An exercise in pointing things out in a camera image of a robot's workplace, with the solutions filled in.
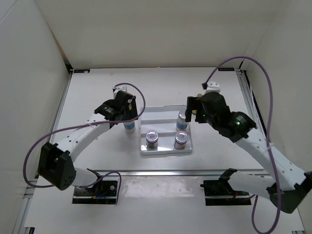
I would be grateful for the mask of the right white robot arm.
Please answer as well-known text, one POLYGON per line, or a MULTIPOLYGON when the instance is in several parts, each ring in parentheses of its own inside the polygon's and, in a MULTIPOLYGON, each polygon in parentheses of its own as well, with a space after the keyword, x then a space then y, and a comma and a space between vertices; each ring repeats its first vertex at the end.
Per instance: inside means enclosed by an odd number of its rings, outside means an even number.
POLYGON ((274 146, 267 145, 256 123, 243 112, 232 112, 223 95, 209 92, 188 97, 186 122, 196 111, 197 123, 208 123, 220 135, 249 153, 269 174, 269 178, 246 175, 227 169, 216 181, 215 189, 225 195, 235 191, 252 193, 271 201, 284 213, 291 214, 312 189, 312 175, 290 162, 274 146))

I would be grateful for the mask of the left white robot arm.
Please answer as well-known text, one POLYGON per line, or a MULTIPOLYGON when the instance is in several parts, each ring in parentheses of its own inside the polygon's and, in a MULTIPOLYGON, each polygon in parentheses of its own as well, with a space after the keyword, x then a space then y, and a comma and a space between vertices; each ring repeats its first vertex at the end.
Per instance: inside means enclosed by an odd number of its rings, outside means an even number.
POLYGON ((94 110, 86 121, 86 127, 79 127, 55 144, 48 142, 42 146, 38 174, 61 191, 75 186, 85 187, 91 195, 99 194, 102 190, 100 175, 90 169, 76 168, 74 162, 98 136, 121 121, 136 117, 136 97, 118 91, 113 99, 94 110))

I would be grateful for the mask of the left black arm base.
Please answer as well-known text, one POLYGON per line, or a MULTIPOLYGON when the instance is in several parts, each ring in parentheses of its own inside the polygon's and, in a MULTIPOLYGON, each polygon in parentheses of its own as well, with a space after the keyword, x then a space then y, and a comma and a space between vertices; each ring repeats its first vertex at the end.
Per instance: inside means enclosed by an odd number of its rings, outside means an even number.
POLYGON ((72 204, 116 205, 119 199, 122 177, 119 172, 108 172, 105 175, 95 173, 97 183, 91 187, 74 188, 72 204))

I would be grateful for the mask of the blue label jar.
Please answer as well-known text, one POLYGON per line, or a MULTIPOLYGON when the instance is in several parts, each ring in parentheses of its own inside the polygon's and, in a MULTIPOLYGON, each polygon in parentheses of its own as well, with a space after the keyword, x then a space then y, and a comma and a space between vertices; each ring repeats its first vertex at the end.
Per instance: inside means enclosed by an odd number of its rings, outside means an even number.
POLYGON ((185 121, 185 115, 182 113, 178 114, 177 121, 176 121, 176 130, 179 131, 185 131, 188 127, 188 123, 185 121))
POLYGON ((136 124, 134 121, 125 122, 123 126, 125 128, 125 131, 128 133, 132 133, 136 130, 136 124))

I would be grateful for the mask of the dark spice jar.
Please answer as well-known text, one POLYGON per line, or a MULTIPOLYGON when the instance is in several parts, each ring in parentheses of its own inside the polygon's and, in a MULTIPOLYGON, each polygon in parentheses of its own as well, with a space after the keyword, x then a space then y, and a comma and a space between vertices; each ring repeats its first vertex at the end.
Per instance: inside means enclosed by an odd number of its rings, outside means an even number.
POLYGON ((158 132, 155 130, 149 130, 146 133, 146 146, 149 149, 155 149, 158 147, 158 132))

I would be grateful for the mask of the yellow sauce bottle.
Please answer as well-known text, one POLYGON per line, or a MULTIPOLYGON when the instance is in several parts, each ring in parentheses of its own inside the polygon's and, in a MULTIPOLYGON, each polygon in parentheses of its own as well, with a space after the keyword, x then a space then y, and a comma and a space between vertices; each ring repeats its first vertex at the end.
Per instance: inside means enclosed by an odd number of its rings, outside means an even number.
MULTIPOLYGON (((197 98, 201 98, 203 95, 201 93, 197 94, 197 98)), ((197 114, 197 110, 192 110, 192 114, 196 115, 197 114)))

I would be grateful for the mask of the orange spice jar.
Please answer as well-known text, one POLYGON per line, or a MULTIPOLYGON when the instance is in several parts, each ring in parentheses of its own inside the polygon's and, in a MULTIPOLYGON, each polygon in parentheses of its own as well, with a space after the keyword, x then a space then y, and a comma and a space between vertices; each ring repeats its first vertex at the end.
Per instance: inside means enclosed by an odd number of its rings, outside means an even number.
POLYGON ((178 150, 183 150, 186 147, 187 141, 188 141, 188 136, 186 132, 179 131, 175 135, 174 147, 178 150))

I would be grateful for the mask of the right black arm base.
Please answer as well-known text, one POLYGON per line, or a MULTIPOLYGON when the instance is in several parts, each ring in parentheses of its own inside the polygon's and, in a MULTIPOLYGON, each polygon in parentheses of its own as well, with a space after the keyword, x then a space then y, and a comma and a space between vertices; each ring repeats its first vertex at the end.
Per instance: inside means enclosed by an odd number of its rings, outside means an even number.
POLYGON ((218 180, 204 180, 200 187, 204 189, 206 206, 241 206, 251 205, 248 192, 236 191, 228 183, 236 169, 227 169, 218 180))

